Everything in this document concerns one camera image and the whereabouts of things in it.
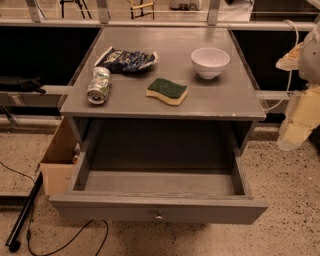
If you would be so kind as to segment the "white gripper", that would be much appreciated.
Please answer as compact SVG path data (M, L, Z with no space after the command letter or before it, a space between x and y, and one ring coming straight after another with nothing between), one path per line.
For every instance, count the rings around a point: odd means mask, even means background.
M279 129L277 146L291 151L299 148L320 125L320 23L307 34L303 43L297 44L280 58L276 67L284 71L299 67L299 76L313 83L290 98L285 120Z

